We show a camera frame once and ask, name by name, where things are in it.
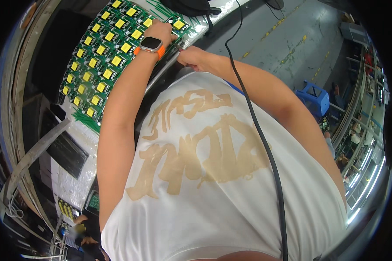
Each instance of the green circuit board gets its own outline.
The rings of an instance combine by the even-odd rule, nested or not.
[[[144,31],[159,19],[130,1],[111,0],[89,25],[73,51],[60,86],[60,101],[67,96],[76,112],[74,118],[100,132],[105,104],[116,80],[134,59],[133,51],[144,38]],[[181,17],[173,15],[164,22],[181,42],[194,30]],[[166,54],[172,51],[172,43]]]

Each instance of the gray floor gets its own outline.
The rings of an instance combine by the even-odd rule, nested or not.
[[[282,18],[280,11],[273,11]],[[234,59],[273,73],[292,90],[302,89],[303,80],[323,87],[343,43],[338,29],[340,12],[317,0],[285,0],[282,11],[283,21],[266,5],[245,17],[229,43]],[[228,56],[224,44],[237,26],[206,50]]]

